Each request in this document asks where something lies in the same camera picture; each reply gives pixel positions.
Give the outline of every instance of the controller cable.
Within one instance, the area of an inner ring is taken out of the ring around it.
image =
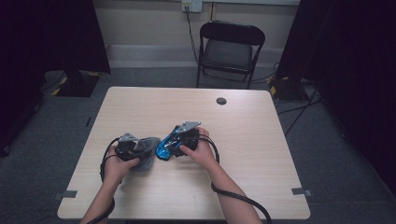
[[[191,140],[201,140],[201,141],[205,141],[205,142],[209,143],[213,147],[213,150],[215,151],[216,161],[218,162],[218,164],[220,164],[219,152],[218,152],[218,149],[216,148],[216,145],[213,142],[213,140],[210,139],[209,136],[206,136],[204,134],[200,134],[200,136],[202,136],[202,137],[192,138]],[[257,207],[264,214],[265,219],[267,220],[267,223],[268,224],[272,224],[272,219],[270,217],[270,214],[267,212],[267,210],[261,204],[257,203],[256,201],[254,201],[252,199],[249,199],[248,197],[246,197],[244,195],[240,195],[240,194],[237,194],[237,193],[234,193],[234,192],[230,192],[230,191],[227,191],[227,190],[223,190],[223,189],[218,189],[213,184],[213,182],[211,183],[211,188],[216,193],[219,193],[219,194],[222,194],[222,195],[225,195],[225,196],[228,196],[228,197],[232,197],[232,198],[235,198],[235,199],[239,199],[241,201],[244,201],[245,203],[250,203],[251,205]]]
[[[108,145],[106,151],[105,151],[105,155],[102,158],[102,163],[100,164],[100,177],[102,179],[102,182],[105,178],[105,167],[106,167],[106,161],[108,160],[108,158],[113,157],[113,156],[117,156],[117,155],[112,155],[112,156],[107,156],[108,151],[110,150],[111,146],[117,142],[119,140],[119,138],[115,138],[113,141],[111,141],[111,143]],[[110,207],[99,217],[94,218],[93,220],[89,221],[87,224],[94,224],[94,223],[98,223],[99,221],[103,220],[104,218],[108,217],[114,210],[116,203],[113,200],[111,201],[111,205]]]
[[[213,140],[210,139],[209,136],[206,136],[204,134],[200,134],[200,136],[202,136],[202,137],[189,138],[189,139],[190,140],[201,140],[201,141],[205,141],[205,142],[209,143],[213,147],[213,150],[215,151],[216,161],[218,162],[218,164],[220,164],[219,151],[218,151],[215,143],[213,142]],[[105,151],[105,154],[104,154],[104,156],[102,158],[102,163],[100,164],[100,176],[101,176],[102,182],[103,182],[103,180],[105,178],[106,161],[108,160],[108,158],[116,156],[116,155],[112,155],[112,156],[108,157],[107,156],[108,151],[110,150],[111,146],[118,140],[119,140],[119,138],[115,138],[113,141],[111,141],[111,143],[108,145],[108,147],[107,147],[107,149]],[[218,189],[213,184],[213,182],[211,183],[211,188],[216,193],[219,193],[219,194],[222,194],[222,195],[225,195],[225,196],[228,196],[228,197],[232,197],[232,198],[244,201],[246,203],[252,204],[253,206],[257,207],[260,211],[262,211],[262,213],[265,215],[265,219],[267,220],[267,223],[268,224],[272,224],[272,219],[271,219],[269,213],[267,212],[267,210],[261,204],[255,202],[254,200],[249,199],[246,196],[243,196],[243,195],[240,195],[240,194],[237,194],[237,193],[234,193],[234,192],[230,192],[230,191],[227,191],[227,190],[223,190],[223,189]],[[99,221],[101,221],[104,218],[108,217],[113,212],[114,207],[115,207],[115,201],[114,201],[114,198],[113,198],[113,200],[111,201],[110,207],[102,215],[100,215],[99,217],[96,217],[95,219],[89,221],[87,224],[98,223]]]

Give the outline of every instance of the metal bracket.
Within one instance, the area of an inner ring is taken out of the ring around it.
[[[186,133],[189,130],[201,125],[201,122],[199,121],[184,121],[180,127],[175,130],[176,133]]]
[[[305,195],[305,197],[310,197],[314,195],[311,189],[303,189],[303,188],[291,189],[291,192],[293,192],[293,195],[303,194]]]
[[[62,193],[55,193],[52,196],[52,200],[61,200],[62,198],[76,198],[76,190],[64,190]]]
[[[133,136],[130,133],[125,133],[120,137],[119,142],[133,142],[139,140],[137,137]]]

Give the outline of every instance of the gray carpet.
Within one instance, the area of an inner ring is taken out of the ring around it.
[[[272,68],[258,68],[254,79],[273,72]],[[48,83],[44,87],[61,74],[47,73]],[[67,188],[107,89],[112,86],[194,88],[195,78],[193,67],[114,68],[112,75],[100,78],[90,98],[54,97],[50,94],[55,86],[46,89],[39,110],[10,145],[10,155],[0,158],[0,223],[77,223],[57,217],[60,201],[52,200],[52,196]],[[246,83],[211,77],[203,77],[202,81],[215,88],[246,87]],[[259,83],[252,84],[251,89],[268,90],[262,79],[255,82]],[[313,94],[315,85],[304,87],[308,94]],[[317,99],[320,99],[318,93],[314,101]],[[304,104],[275,101],[278,112]],[[300,111],[279,115],[284,131]],[[314,194],[307,197],[311,217],[274,220],[274,223],[396,223],[394,198],[366,159],[342,135],[342,125],[321,101],[309,106],[298,118],[287,141],[303,187]]]

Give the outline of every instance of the person's left hand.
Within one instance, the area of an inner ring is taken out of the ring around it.
[[[139,163],[138,158],[130,161],[123,161],[120,159],[116,154],[116,146],[110,148],[107,157],[104,182],[119,184],[128,174],[129,169]]]

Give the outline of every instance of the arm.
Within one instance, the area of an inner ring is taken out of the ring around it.
[[[200,134],[209,136],[209,132],[207,130],[202,128],[197,129]],[[180,149],[207,170],[213,184],[218,189],[224,189],[246,196],[245,192],[239,188],[239,186],[216,162],[212,149],[207,142],[199,141],[198,148],[195,150],[191,150],[185,146],[181,146]],[[221,210],[227,223],[262,223],[253,205],[222,194],[218,194],[218,197]]]
[[[109,150],[107,157],[105,178],[102,187],[99,189],[90,208],[79,223],[88,223],[101,216],[110,207],[121,180],[128,174],[131,167],[139,163],[139,159],[122,161],[116,156],[115,147]],[[107,218],[99,223],[107,223]]]

